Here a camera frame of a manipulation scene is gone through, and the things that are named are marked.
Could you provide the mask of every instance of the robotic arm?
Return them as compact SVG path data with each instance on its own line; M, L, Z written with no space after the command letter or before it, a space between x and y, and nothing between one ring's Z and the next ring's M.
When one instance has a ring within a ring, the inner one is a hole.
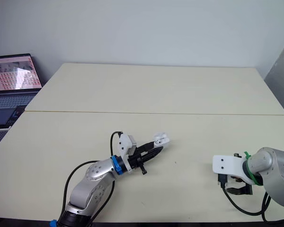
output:
M154 141L137 147L131 135L119 133L120 156L93 163L85 176L73 189L70 202L60 216L57 227L85 227L101 202L105 190L125 172L137 167L146 174L143 164L155 157L167 146L169 138L165 133L158 133Z
M263 185L268 195L284 206L284 151L273 148L261 148L256 154L246 157L215 155L213 171L221 175L230 175L237 182L244 181L241 189L230 188L233 194L252 194L251 185Z

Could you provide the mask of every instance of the floor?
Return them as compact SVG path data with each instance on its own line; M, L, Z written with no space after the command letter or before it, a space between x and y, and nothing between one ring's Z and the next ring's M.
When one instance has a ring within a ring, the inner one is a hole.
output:
M236 223L94 223L93 227L271 227L263 222ZM0 227L49 227L49 221L0 218Z

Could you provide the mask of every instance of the laptop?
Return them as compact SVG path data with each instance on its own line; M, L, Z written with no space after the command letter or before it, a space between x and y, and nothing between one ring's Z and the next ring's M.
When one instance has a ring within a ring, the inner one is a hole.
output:
M29 53L0 56L0 124L42 88Z

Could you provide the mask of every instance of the laptop keyboard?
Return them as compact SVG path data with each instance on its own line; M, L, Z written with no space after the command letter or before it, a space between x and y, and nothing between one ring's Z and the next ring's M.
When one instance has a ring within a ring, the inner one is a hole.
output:
M0 109L16 108L18 105L27 105L33 97L35 97L35 95L0 97Z

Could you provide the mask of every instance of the green cable tie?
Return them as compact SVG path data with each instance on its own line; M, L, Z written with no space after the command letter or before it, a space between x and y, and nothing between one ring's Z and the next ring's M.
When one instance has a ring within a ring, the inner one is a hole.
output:
M244 154L246 155L246 159L249 159L249 157L251 157L251 155L247 151L244 151Z
M244 154L246 155L246 159L248 160L251 155L247 152L247 151L244 151ZM246 168L247 168L247 171L249 173L249 176L250 178L253 180L253 182L258 185L258 186L262 186L262 184L259 184L259 182L256 180L255 176L252 174L252 172L249 170L249 167L248 167L248 162L246 162Z

